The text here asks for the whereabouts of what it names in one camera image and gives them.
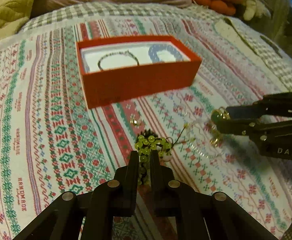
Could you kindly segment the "pink heart pendant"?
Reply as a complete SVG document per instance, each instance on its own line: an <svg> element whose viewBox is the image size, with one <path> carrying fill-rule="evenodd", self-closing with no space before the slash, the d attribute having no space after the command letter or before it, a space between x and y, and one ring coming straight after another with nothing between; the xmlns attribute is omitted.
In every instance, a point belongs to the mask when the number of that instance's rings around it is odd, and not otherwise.
<svg viewBox="0 0 292 240"><path fill-rule="evenodd" d="M164 162L168 162L168 161L171 161L172 158L173 157L171 153L164 153L164 155L161 157L161 160Z"/></svg>

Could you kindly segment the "small gold earring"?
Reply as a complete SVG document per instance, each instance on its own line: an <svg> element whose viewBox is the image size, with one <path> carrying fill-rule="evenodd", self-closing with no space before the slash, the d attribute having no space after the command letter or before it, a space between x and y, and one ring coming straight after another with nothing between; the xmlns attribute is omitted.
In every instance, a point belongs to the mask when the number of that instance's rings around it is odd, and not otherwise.
<svg viewBox="0 0 292 240"><path fill-rule="evenodd" d="M142 122L140 120L136 120L134 118L131 118L130 119L130 124L133 126L133 127L140 127Z"/></svg>

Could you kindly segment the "gold chain charm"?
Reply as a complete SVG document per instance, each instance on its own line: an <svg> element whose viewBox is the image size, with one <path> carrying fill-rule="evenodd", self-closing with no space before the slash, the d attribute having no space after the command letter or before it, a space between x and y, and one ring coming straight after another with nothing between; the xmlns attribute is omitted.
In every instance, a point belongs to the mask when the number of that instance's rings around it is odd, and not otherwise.
<svg viewBox="0 0 292 240"><path fill-rule="evenodd" d="M220 147L223 143L223 135L218 131L216 126L211 127L210 131L212 138L210 139L210 143L213 147Z"/></svg>

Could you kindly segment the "black flower hair clip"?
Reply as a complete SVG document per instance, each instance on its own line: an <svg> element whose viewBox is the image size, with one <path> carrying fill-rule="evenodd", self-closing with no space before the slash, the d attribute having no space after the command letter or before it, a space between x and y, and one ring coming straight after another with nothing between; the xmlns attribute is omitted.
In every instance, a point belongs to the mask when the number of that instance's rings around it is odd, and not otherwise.
<svg viewBox="0 0 292 240"><path fill-rule="evenodd" d="M145 129L141 131L138 135L142 135L145 138L148 138L149 136L154 136L155 138L158 138L158 134L151 129Z"/></svg>

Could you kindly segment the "patterned knit cloth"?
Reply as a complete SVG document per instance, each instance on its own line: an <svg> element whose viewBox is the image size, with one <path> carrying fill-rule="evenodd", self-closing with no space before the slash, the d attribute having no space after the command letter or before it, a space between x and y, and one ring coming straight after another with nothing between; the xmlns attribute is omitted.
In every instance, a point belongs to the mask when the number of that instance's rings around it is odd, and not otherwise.
<svg viewBox="0 0 292 240"><path fill-rule="evenodd" d="M171 35L202 58L184 89L87 109L76 43ZM82 194L124 166L137 134L177 140L167 166L196 191L224 191L281 237L292 222L292 162L246 137L209 142L211 112L292 89L292 61L237 20L98 17L15 36L0 48L0 239L13 239L65 191Z"/></svg>

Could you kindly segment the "white plush toy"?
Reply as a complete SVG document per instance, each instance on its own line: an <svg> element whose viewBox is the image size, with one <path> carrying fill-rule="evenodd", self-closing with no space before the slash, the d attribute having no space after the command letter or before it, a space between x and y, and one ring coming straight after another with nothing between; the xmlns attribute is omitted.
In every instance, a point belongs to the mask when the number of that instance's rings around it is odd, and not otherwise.
<svg viewBox="0 0 292 240"><path fill-rule="evenodd" d="M250 21L254 17L262 18L266 16L271 18L271 12L260 0L243 0L242 5L246 8L243 14L243 19L245 21Z"/></svg>

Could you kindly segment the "red cardboard box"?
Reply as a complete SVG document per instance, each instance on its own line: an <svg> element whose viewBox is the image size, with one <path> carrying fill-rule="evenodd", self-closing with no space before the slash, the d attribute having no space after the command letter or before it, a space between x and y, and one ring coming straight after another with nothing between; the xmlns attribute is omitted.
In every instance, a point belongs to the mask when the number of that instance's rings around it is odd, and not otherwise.
<svg viewBox="0 0 292 240"><path fill-rule="evenodd" d="M89 109L189 87L202 59L173 36L122 36L77 42Z"/></svg>

